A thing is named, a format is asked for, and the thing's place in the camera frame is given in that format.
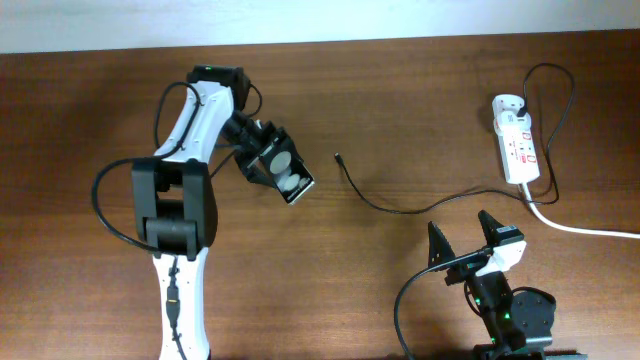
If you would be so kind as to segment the black smartphone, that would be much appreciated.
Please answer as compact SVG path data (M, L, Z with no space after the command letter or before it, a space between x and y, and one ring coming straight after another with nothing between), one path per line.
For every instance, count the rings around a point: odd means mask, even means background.
M295 204L314 185L315 179L304 164L294 142L287 151L277 155L262 155L261 161L267 175L273 178L276 190L288 205Z

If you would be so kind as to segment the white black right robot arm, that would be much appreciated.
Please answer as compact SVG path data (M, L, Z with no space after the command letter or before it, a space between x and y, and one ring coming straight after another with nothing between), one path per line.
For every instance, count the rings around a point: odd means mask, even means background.
M521 260L526 241L518 227L500 223L485 210L478 213L478 219L486 245L461 256L454 253L442 231L430 222L428 265L446 273L446 285L461 283L467 287L498 352L512 352L522 347L524 340L521 335L509 333L513 327L513 295L505 273Z

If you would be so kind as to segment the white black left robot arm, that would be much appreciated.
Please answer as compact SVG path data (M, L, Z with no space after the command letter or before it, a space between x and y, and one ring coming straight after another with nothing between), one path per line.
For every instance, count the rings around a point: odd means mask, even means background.
M253 85L241 67L197 65L187 97L153 158L132 166L136 229L151 246L161 301L163 359L209 359L204 272L218 228L209 162L219 138L251 183L275 189L292 205L314 186L284 128L244 112Z

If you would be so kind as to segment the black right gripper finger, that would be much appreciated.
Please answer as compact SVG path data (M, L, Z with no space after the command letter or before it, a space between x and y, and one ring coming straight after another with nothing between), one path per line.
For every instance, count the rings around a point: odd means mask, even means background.
M429 259L428 269L442 271L454 264L455 253L445 235L433 222L428 223Z
M478 213L478 219L488 247L502 246L510 242L510 226L501 224L485 210Z

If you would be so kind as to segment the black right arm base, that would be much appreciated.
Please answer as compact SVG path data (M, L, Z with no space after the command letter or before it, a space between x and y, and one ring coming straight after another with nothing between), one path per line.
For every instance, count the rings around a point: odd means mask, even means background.
M577 350L550 350L556 300L542 290L520 287L506 294L474 295L475 311L490 344L475 345L481 360L587 360Z

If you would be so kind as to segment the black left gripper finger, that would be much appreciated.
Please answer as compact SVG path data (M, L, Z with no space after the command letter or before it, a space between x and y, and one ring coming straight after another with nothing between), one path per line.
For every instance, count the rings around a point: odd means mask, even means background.
M290 136L283 127L280 127L268 134L265 145L260 150L260 155L277 155L282 151L287 151L291 144Z
M244 168L244 176L247 181L253 184L263 185L269 188L277 188L270 175L263 172L257 165L247 165Z

